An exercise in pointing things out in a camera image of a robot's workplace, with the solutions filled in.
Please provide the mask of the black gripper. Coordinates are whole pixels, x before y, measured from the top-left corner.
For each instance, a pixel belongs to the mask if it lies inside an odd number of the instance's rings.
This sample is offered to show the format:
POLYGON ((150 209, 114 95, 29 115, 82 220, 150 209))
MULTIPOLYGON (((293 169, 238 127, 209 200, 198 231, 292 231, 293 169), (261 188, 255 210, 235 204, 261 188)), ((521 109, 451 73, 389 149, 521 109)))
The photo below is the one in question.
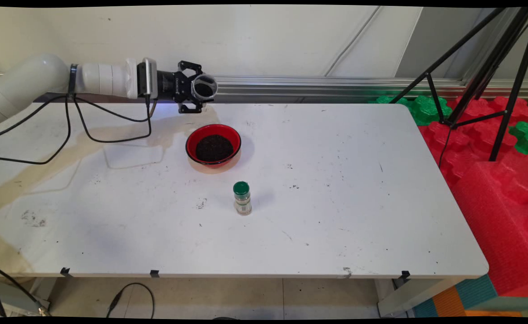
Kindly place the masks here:
POLYGON ((192 103, 192 78, 202 74, 200 64, 188 61, 180 61, 177 72, 157 71, 156 99, 176 102, 179 113, 201 113, 204 104, 192 103))

